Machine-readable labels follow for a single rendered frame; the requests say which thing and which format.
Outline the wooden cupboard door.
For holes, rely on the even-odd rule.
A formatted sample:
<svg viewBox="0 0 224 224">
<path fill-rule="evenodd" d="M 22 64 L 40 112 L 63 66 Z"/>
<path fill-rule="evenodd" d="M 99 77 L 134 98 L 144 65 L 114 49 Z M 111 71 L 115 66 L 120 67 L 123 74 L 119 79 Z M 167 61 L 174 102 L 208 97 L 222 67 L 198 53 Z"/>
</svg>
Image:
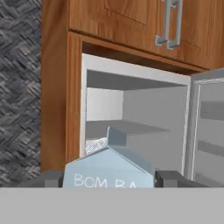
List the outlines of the wooden cupboard door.
<svg viewBox="0 0 224 224">
<path fill-rule="evenodd" d="M 183 0 L 180 45 L 167 58 L 204 69 L 224 67 L 224 0 Z"/>
<path fill-rule="evenodd" d="M 158 55 L 165 0 L 69 0 L 69 28 L 99 39 Z"/>
</svg>

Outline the pale blue milk carton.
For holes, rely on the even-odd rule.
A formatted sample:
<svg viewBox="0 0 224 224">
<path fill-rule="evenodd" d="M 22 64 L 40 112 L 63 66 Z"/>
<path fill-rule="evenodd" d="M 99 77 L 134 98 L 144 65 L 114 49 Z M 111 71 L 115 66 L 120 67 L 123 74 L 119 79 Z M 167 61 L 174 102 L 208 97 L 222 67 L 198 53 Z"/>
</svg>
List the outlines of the pale blue milk carton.
<svg viewBox="0 0 224 224">
<path fill-rule="evenodd" d="M 64 188 L 153 188 L 155 166 L 126 146 L 127 134 L 112 127 L 107 145 L 65 166 Z"/>
</svg>

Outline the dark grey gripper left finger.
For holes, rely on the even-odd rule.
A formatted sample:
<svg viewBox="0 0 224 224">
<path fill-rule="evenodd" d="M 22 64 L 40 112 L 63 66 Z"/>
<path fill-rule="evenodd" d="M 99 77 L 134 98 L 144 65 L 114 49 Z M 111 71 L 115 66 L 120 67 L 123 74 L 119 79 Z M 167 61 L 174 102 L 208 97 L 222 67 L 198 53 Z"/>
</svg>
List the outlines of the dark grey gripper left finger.
<svg viewBox="0 0 224 224">
<path fill-rule="evenodd" d="M 38 177 L 22 182 L 18 187 L 62 187 L 63 171 L 45 171 Z"/>
</svg>

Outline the white fridge door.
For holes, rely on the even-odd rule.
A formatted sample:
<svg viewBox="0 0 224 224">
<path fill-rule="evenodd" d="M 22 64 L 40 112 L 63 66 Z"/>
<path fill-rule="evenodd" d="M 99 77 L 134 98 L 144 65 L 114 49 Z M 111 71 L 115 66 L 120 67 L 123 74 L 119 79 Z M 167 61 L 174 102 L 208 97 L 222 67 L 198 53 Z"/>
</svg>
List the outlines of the white fridge door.
<svg viewBox="0 0 224 224">
<path fill-rule="evenodd" d="M 191 77 L 185 176 L 224 187 L 224 67 Z"/>
</svg>

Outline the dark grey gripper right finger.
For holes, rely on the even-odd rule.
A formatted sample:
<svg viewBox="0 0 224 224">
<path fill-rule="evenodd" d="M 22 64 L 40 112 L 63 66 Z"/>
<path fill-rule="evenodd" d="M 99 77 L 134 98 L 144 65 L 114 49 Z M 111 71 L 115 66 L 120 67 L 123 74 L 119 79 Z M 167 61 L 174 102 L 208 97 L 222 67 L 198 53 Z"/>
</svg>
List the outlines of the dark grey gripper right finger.
<svg viewBox="0 0 224 224">
<path fill-rule="evenodd" d="M 155 187 L 205 187 L 201 183 L 185 178 L 178 171 L 156 171 L 155 180 Z"/>
</svg>

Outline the wooden fridge cabinet frame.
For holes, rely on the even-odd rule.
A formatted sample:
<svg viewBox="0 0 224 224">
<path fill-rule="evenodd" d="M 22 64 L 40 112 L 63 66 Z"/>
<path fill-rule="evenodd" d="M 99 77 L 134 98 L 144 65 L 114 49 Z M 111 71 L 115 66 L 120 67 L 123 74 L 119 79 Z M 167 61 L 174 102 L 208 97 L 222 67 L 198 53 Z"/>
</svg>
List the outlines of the wooden fridge cabinet frame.
<svg viewBox="0 0 224 224">
<path fill-rule="evenodd" d="M 171 8 L 169 39 L 175 37 L 177 7 Z M 69 28 L 69 0 L 42 0 L 41 168 L 60 171 L 79 156 L 81 55 L 179 74 L 209 71 Z"/>
</svg>

